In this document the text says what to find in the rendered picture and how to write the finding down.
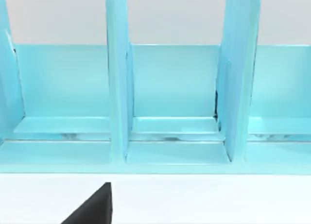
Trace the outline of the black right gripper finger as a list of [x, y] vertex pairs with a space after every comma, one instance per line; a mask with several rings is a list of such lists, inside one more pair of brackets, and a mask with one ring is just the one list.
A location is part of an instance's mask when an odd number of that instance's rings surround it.
[[61, 224], [112, 224], [112, 188], [104, 183]]

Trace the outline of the light blue rack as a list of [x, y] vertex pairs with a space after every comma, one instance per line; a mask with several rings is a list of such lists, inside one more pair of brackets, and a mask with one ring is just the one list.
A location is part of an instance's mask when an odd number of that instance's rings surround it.
[[0, 0], [0, 173], [311, 175], [311, 0]]

